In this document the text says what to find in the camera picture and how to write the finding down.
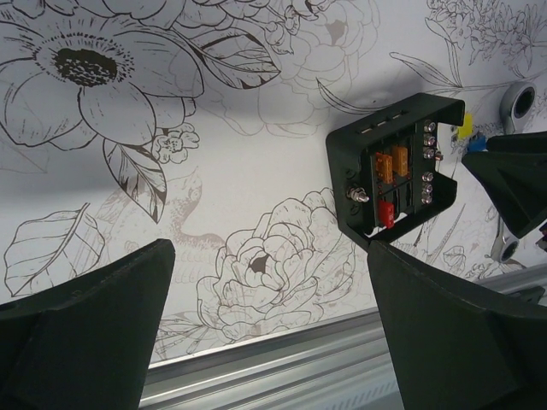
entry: black plastic housing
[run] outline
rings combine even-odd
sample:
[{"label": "black plastic housing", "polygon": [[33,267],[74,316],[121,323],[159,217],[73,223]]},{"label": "black plastic housing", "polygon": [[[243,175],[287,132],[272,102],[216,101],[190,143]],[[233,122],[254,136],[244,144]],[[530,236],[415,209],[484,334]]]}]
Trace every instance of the black plastic housing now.
[{"label": "black plastic housing", "polygon": [[[435,172],[434,159],[424,158],[424,126],[427,120],[461,126],[464,114],[464,101],[419,93],[331,132],[326,151],[340,231],[367,250],[372,240],[390,243],[450,207],[456,199],[457,183]],[[409,149],[409,176],[396,175],[393,184],[380,183],[375,153],[386,153],[395,144]],[[421,201],[425,172],[433,173],[433,199],[427,205]],[[364,188],[370,201],[349,199],[349,190],[356,187]],[[373,234],[374,228],[382,225],[380,199],[394,203],[395,218],[401,212],[407,216],[392,228]]]}]

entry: fuse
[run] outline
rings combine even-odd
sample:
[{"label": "fuse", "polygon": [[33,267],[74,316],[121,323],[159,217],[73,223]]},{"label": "fuse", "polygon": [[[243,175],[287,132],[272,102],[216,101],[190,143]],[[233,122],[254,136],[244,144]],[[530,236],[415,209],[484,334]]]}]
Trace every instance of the fuse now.
[{"label": "fuse", "polygon": [[395,225],[395,207],[391,202],[379,200],[379,220],[386,228],[392,228]]},{"label": "fuse", "polygon": [[386,184],[393,182],[393,160],[391,155],[376,153],[376,173]]},{"label": "fuse", "polygon": [[394,146],[391,148],[393,156],[393,171],[406,177],[409,173],[409,150],[406,147]]}]

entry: metal screw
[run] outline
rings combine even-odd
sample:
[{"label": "metal screw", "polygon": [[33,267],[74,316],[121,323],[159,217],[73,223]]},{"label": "metal screw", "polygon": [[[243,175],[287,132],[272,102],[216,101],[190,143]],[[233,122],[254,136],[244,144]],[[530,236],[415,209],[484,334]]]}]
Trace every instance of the metal screw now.
[{"label": "metal screw", "polygon": [[424,174],[421,176],[421,180],[424,181],[424,182],[431,182],[431,181],[433,181],[433,173],[430,173],[430,172],[424,173]]},{"label": "metal screw", "polygon": [[435,149],[424,148],[424,158],[431,160],[435,156]]},{"label": "metal screw", "polygon": [[370,198],[367,195],[367,192],[363,188],[351,188],[348,191],[348,198],[355,202],[368,202]]},{"label": "metal screw", "polygon": [[422,187],[422,193],[424,194],[431,194],[433,192],[433,185],[431,184],[424,184],[424,186]]},{"label": "metal screw", "polygon": [[424,135],[424,145],[432,147],[437,142],[437,139],[431,134]]},{"label": "metal screw", "polygon": [[435,131],[436,127],[437,127],[437,124],[435,124],[431,120],[426,120],[426,122],[424,122],[424,131],[425,132],[433,132],[433,131]]}]

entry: floral tablecloth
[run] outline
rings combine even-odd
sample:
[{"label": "floral tablecloth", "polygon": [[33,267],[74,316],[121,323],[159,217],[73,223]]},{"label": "floral tablecloth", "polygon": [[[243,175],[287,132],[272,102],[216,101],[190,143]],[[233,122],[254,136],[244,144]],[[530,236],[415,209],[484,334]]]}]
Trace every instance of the floral tablecloth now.
[{"label": "floral tablecloth", "polygon": [[[0,0],[0,303],[174,242],[154,362],[373,307],[337,228],[326,135],[415,92],[500,133],[517,80],[547,126],[547,10],[501,0]],[[497,213],[440,129],[452,208],[395,242],[476,280]]]}]

